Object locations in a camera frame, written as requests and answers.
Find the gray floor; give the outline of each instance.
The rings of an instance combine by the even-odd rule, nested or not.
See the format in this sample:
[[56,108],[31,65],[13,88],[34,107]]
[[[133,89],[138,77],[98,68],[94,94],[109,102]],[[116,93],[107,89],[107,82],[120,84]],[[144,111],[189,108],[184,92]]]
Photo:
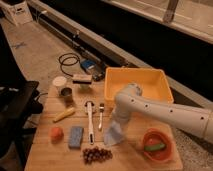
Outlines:
[[[61,40],[49,33],[36,22],[15,27],[7,20],[1,20],[4,31],[11,45],[15,59],[28,80],[38,80],[39,90],[47,92],[52,79],[62,75],[58,57],[63,53],[73,52]],[[68,68],[67,72],[82,72],[78,65]],[[33,116],[31,120],[38,122],[39,117]],[[212,171],[213,152],[212,145],[186,136],[183,132],[173,128],[178,150],[186,171]],[[29,149],[32,138],[26,139],[26,149]],[[0,166],[8,171],[21,171],[14,145],[8,154],[0,159]]]

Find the wooden tabletop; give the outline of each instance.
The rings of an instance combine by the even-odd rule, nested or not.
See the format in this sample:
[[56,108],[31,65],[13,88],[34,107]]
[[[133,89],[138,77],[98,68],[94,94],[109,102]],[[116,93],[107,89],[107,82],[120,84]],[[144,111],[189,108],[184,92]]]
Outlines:
[[[104,82],[95,82],[90,88],[85,90],[78,84],[68,84],[73,91],[74,103],[66,104],[64,99],[58,96],[57,89],[50,87],[44,110],[41,115],[39,125],[33,140],[33,144],[28,156],[25,171],[66,171],[66,170],[182,170],[182,162],[176,148],[176,143],[171,132],[171,128],[162,122],[145,117],[138,113],[133,113],[126,132],[126,140],[118,145],[106,147],[103,143],[103,133],[109,125],[112,109],[105,106],[103,115],[103,130],[98,131],[99,111],[98,107],[104,102]],[[85,114],[84,104],[86,101],[93,101],[96,106],[96,113],[93,115],[95,132],[95,144],[90,145],[88,141],[88,116]],[[53,118],[67,107],[73,105],[76,108],[74,115],[67,117],[57,123],[53,123]],[[53,144],[49,138],[50,129],[60,126],[64,131],[62,141]],[[70,149],[68,147],[68,137],[72,126],[82,126],[84,128],[81,149]],[[141,152],[141,139],[148,128],[158,128],[166,133],[173,143],[173,159],[164,164],[158,164],[147,159]],[[112,151],[113,158],[103,163],[93,162],[85,165],[82,150],[84,148],[103,147]]]

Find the blue sponge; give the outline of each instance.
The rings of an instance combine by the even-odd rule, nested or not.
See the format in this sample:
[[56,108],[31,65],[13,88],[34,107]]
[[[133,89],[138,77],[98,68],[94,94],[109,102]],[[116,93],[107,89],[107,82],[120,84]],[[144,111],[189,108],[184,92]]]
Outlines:
[[68,139],[69,148],[80,148],[81,140],[83,137],[84,128],[81,126],[73,126],[70,130],[70,136]]

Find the bowl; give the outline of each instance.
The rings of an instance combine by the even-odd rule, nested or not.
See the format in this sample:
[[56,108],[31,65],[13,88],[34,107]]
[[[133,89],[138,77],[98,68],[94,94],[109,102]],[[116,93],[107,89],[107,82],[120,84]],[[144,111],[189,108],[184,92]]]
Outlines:
[[[164,144],[165,146],[159,150],[145,150],[145,146],[159,143]],[[172,159],[172,141],[162,131],[155,128],[150,128],[142,138],[142,151],[143,154],[150,160],[157,163],[166,163]]]

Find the bunch of grapes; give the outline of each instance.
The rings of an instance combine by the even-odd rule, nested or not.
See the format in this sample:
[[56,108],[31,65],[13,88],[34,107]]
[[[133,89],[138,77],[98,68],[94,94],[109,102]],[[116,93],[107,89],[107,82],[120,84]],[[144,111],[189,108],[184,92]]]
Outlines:
[[83,150],[83,158],[85,164],[91,164],[94,161],[104,162],[105,160],[111,159],[111,150],[106,150],[104,148],[99,149],[97,146],[94,148],[85,148]]

